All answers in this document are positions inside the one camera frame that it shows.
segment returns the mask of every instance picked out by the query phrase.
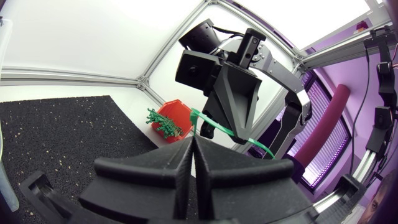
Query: window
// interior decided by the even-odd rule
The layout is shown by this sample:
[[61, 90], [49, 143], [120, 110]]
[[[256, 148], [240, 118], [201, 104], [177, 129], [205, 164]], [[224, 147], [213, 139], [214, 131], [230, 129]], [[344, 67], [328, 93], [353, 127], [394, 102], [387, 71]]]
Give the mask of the window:
[[[312, 103], [312, 118], [308, 121], [304, 130], [296, 135], [294, 144], [287, 152], [291, 156], [294, 156], [299, 151], [304, 142], [311, 135], [312, 131], [317, 126], [319, 120], [321, 119], [331, 100], [331, 96], [328, 93], [327, 89], [323, 86], [322, 82], [314, 73], [306, 73], [302, 79], [302, 82], [305, 85], [308, 97], [310, 98]], [[283, 113], [284, 110], [282, 110], [280, 114], [276, 117], [276, 123], [280, 122]], [[269, 129], [265, 132], [265, 135], [269, 136], [270, 133], [275, 133], [274, 136], [276, 136], [279, 127], [280, 125], [270, 126]], [[315, 187], [326, 176], [328, 171], [333, 167], [333, 164], [338, 160], [339, 156], [347, 147], [350, 139], [351, 135], [344, 122], [344, 119], [341, 117], [340, 120], [337, 122], [334, 130], [330, 134], [328, 140], [321, 148], [320, 152], [317, 154], [317, 156], [315, 156], [313, 161], [305, 169], [304, 175], [302, 177], [302, 183], [307, 188], [309, 188], [310, 190], [315, 189]], [[259, 151], [256, 150], [255, 147], [252, 147], [249, 153], [254, 157], [262, 157], [262, 155], [259, 155]]]

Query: green cable tie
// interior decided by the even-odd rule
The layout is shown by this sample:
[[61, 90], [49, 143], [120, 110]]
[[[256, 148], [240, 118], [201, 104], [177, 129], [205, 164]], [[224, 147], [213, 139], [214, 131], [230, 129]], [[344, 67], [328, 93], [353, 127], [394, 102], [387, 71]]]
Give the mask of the green cable tie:
[[[195, 108], [191, 108], [191, 110], [192, 110], [192, 112], [191, 112], [191, 115], [190, 115], [190, 121], [192, 122], [192, 125], [193, 125], [193, 135], [194, 136], [195, 136], [195, 134], [197, 132], [198, 116], [201, 119], [205, 120], [208, 124], [210, 124], [213, 127], [215, 127], [216, 129], [219, 129], [220, 131], [226, 133], [227, 135], [234, 136], [234, 133], [231, 130], [229, 130], [228, 128], [223, 127], [222, 125], [220, 125], [217, 122], [213, 121], [212, 119], [207, 117], [202, 112], [196, 110]], [[248, 142], [260, 147], [261, 149], [263, 149], [264, 151], [269, 153], [272, 156], [273, 159], [275, 159], [274, 154], [265, 145], [263, 145], [261, 142], [256, 141], [256, 140], [251, 139], [251, 138], [249, 138]]]

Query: window blind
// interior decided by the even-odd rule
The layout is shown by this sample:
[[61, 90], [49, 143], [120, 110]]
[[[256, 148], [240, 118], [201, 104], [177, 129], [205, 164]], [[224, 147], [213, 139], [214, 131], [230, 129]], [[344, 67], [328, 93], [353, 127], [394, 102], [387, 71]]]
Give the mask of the window blind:
[[[306, 80], [307, 76], [304, 76], [303, 82], [305, 83]], [[326, 90], [322, 88], [318, 80], [315, 80], [311, 85], [308, 91], [308, 97], [312, 103], [312, 118], [309, 120], [304, 130], [296, 135], [296, 142], [289, 150], [289, 155], [294, 156], [299, 151], [323, 116], [330, 103], [330, 98], [325, 91]], [[278, 120], [282, 118], [283, 112], [284, 110], [280, 115], [278, 115]], [[311, 189], [314, 189], [325, 174], [331, 169], [333, 163], [337, 160], [342, 150], [344, 150], [346, 144], [348, 144], [349, 139], [349, 132], [346, 129], [344, 122], [340, 119], [326, 143], [305, 169], [303, 180]]]

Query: red plastic container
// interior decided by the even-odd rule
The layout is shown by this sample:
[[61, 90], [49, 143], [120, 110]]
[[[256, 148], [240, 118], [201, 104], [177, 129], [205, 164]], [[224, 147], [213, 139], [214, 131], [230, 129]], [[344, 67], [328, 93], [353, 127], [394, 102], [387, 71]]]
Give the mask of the red plastic container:
[[[187, 134], [192, 130], [193, 126], [190, 121], [191, 109], [183, 104], [180, 100], [173, 100], [167, 103], [164, 103], [163, 106], [157, 111], [158, 114], [163, 116], [167, 116], [172, 119], [175, 125], [182, 129], [182, 135], [180, 136], [169, 136], [166, 141], [168, 143], [173, 143], [175, 141], [184, 139]], [[156, 131], [156, 129], [160, 127], [159, 123], [152, 122], [152, 128]], [[163, 131], [156, 131], [162, 137], [164, 135]]]

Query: black rubber mat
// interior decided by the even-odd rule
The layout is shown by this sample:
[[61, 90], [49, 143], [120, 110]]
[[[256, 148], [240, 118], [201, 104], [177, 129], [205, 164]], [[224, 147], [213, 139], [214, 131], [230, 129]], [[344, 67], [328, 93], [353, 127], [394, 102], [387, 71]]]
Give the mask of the black rubber mat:
[[44, 223], [18, 188], [36, 170], [78, 204], [94, 179], [96, 158], [136, 156], [157, 148], [110, 96], [1, 103], [0, 118], [2, 161], [19, 199], [15, 214], [21, 223]]

